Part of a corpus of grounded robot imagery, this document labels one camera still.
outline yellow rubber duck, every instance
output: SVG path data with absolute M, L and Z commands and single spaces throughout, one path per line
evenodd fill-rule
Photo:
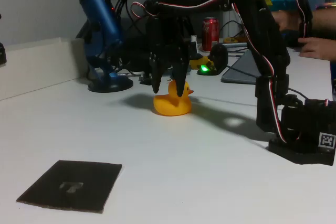
M 208 61 L 208 56 L 203 56 L 201 59 L 198 60 L 190 60 L 189 65 L 191 66 L 191 69 L 198 70 L 200 69 L 201 65 L 206 65 Z
M 156 95 L 154 97 L 154 107 L 156 111 L 165 116 L 185 115 L 191 112 L 192 104 L 188 95 L 194 91 L 190 89 L 186 82 L 181 97 L 177 95 L 176 82 L 172 81 L 168 86 L 168 94 Z

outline robotic arm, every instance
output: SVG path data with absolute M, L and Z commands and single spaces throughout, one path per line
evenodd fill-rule
M 0 66 L 5 64 L 6 62 L 7 62 L 6 51 L 5 51 L 4 45 L 0 43 Z
M 312 13 L 307 0 L 297 0 L 302 18 L 300 35 L 311 33 Z M 153 0 L 144 8 L 150 16 L 152 85 L 158 92 L 163 72 L 173 66 L 177 94 L 182 95 L 189 63 L 189 48 L 183 41 L 177 17 L 195 12 L 228 11 L 233 8 L 240 18 L 248 46 L 261 77 L 256 82 L 257 125 L 276 138 L 268 149 L 294 163 L 333 165 L 336 144 L 336 103 L 306 100 L 303 104 L 289 95 L 290 57 L 271 12 L 264 0 Z M 281 120 L 278 106 L 284 105 Z

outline white table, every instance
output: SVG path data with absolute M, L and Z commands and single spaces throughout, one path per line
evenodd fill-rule
M 290 53 L 290 87 L 331 99 L 329 63 Z M 75 80 L 1 101 L 0 223 L 334 222 L 336 167 L 265 150 L 254 86 L 187 81 L 198 101 L 176 118 L 154 114 L 152 88 L 137 79 L 115 94 Z M 102 215 L 16 203 L 59 159 L 124 165 Z

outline microphone base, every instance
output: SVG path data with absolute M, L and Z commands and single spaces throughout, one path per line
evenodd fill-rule
M 126 76 L 110 78 L 108 82 L 94 80 L 89 84 L 89 90 L 94 93 L 115 93 L 133 87 L 133 81 Z

